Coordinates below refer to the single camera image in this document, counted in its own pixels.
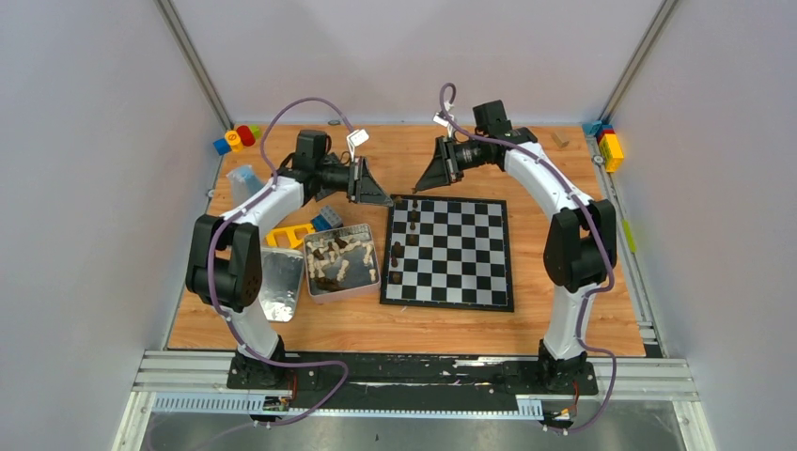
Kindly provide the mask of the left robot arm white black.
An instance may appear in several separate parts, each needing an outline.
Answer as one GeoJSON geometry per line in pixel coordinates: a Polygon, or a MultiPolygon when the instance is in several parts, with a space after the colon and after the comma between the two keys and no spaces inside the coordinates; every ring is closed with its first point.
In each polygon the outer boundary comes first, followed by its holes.
{"type": "Polygon", "coordinates": [[[329,194],[343,193],[355,204],[393,203],[366,159],[342,163],[332,155],[331,143],[326,132],[300,131],[289,160],[260,190],[221,216],[204,214],[195,221],[186,288],[224,320],[238,355],[252,364],[252,376],[266,388],[286,380],[288,363],[282,338],[258,305],[265,236],[291,213],[329,194]]]}

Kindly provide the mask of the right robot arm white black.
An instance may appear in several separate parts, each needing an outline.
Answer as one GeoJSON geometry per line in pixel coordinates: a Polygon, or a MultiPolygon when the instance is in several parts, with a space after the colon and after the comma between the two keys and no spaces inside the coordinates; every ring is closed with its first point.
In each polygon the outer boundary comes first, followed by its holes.
{"type": "Polygon", "coordinates": [[[595,200],[577,188],[546,155],[536,135],[516,128],[504,104],[491,101],[473,109],[476,127],[465,140],[442,101],[434,121],[447,129],[439,137],[416,191],[461,181],[466,170],[494,164],[517,180],[550,220],[543,250],[546,273],[555,286],[548,329],[539,344],[537,379],[560,392],[586,369],[584,334],[592,301],[612,288],[617,264],[617,214],[608,200],[595,200]]]}

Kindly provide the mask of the silver tin lid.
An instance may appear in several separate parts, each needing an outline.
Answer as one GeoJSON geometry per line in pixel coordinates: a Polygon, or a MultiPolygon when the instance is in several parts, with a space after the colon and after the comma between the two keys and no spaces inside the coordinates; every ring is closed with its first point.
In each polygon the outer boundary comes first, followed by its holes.
{"type": "Polygon", "coordinates": [[[295,315],[305,273],[305,256],[295,249],[263,246],[258,302],[270,322],[289,322],[295,315]]]}

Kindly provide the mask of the folding chess board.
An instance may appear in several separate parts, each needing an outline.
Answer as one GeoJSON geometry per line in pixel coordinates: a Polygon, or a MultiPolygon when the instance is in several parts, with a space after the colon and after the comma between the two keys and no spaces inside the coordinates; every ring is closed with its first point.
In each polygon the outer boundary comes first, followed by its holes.
{"type": "Polygon", "coordinates": [[[388,211],[380,302],[513,312],[506,201],[397,195],[403,202],[388,211]],[[416,198],[419,218],[410,228],[416,198]],[[391,246],[396,241],[404,247],[404,257],[392,268],[391,246]],[[400,285],[390,283],[390,272],[402,273],[400,285]]]}

